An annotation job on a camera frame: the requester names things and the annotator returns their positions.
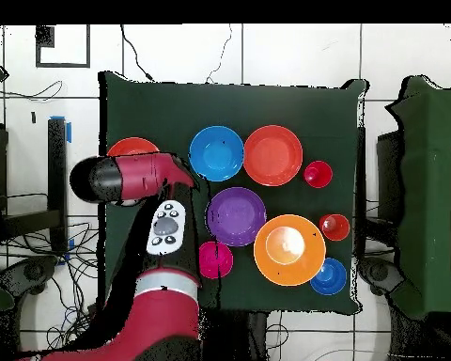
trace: red cup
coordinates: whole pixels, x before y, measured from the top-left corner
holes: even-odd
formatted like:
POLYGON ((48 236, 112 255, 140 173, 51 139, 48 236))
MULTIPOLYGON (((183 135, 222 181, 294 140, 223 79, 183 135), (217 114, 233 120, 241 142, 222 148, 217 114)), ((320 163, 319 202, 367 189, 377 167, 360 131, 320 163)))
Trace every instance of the red cup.
POLYGON ((323 161, 314 161, 304 170, 303 178, 311 187, 324 188, 333 178, 333 170, 323 161))
POLYGON ((325 214, 319 220, 322 234, 331 241, 342 241, 350 233, 350 221, 342 214, 325 214))

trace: table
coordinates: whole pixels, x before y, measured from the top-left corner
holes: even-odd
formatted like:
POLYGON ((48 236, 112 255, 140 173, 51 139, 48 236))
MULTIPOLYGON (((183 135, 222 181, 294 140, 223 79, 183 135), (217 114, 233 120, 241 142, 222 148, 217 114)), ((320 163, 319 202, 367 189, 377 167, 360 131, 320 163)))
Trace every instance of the table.
POLYGON ((451 312, 451 89, 408 79, 391 107, 404 128, 404 217, 398 227, 407 280, 391 295, 408 317, 451 312))
MULTIPOLYGON (((269 124, 287 127, 303 145, 303 168, 321 159, 333 171, 332 182, 314 189, 298 174, 280 187, 265 187, 248 177, 242 169, 224 182, 213 182, 211 194, 232 186, 256 192, 264 201, 268 220, 293 213, 317 224, 319 218, 338 212, 352 220, 354 168, 357 148, 358 97, 365 91, 365 81, 349 81, 344 88, 309 88, 280 86, 223 86, 133 83, 103 72, 101 82, 101 130, 106 135, 103 154, 118 140, 137 136, 153 142, 160 150, 177 153, 187 159, 189 144, 196 133, 210 125, 224 125, 245 142, 255 129, 269 124)), ((207 189, 194 193, 199 243, 210 240, 203 216, 208 204, 207 189)), ((110 284, 120 249, 137 208, 106 206, 106 284, 110 284)), ((350 299, 350 264, 352 240, 327 242, 327 256, 340 260, 348 271, 345 289, 333 296, 321 296, 309 284, 280 287, 258 270, 253 245, 231 248, 234 266, 222 281, 221 308, 246 311, 278 309, 335 311, 353 314, 358 305, 350 299)), ((199 304, 217 306, 218 282, 204 279, 199 304)))

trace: small blue bowl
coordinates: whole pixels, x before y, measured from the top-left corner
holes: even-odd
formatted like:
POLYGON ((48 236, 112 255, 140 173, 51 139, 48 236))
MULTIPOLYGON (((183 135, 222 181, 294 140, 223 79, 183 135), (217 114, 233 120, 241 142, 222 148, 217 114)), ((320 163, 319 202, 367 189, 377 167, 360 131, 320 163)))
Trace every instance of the small blue bowl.
POLYGON ((195 173, 209 181, 224 181, 241 170, 244 144, 233 130, 210 126, 197 133, 189 148, 195 173))
POLYGON ((346 269, 336 259, 326 258, 316 276, 311 279, 313 290, 321 295, 334 295, 346 285, 346 269))

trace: cup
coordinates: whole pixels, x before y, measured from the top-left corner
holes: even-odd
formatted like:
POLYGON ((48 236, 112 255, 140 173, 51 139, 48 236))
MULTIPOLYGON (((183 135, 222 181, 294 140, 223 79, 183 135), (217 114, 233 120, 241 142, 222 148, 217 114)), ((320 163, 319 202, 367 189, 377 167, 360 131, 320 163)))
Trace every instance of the cup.
POLYGON ((325 214, 319 220, 319 228, 331 241, 342 241, 350 233, 350 222, 342 214, 325 214))
POLYGON ((225 277, 232 269, 233 257, 230 249, 223 243, 208 241, 199 247, 199 270, 206 278, 225 277))
POLYGON ((332 178, 333 170, 324 161, 315 161, 309 164, 303 173, 304 181, 314 188, 324 188, 332 178))

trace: red plate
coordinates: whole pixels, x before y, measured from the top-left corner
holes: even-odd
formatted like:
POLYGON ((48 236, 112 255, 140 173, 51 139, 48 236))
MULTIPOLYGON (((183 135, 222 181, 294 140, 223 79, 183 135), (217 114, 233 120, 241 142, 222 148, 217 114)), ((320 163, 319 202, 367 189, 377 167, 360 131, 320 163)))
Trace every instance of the red plate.
POLYGON ((291 130, 263 126, 244 145, 244 168, 252 180, 277 186, 290 181, 301 168, 303 147, 291 130))
POLYGON ((139 153, 159 152, 159 149, 145 138, 128 137, 117 141, 107 152, 109 156, 137 155, 139 153))

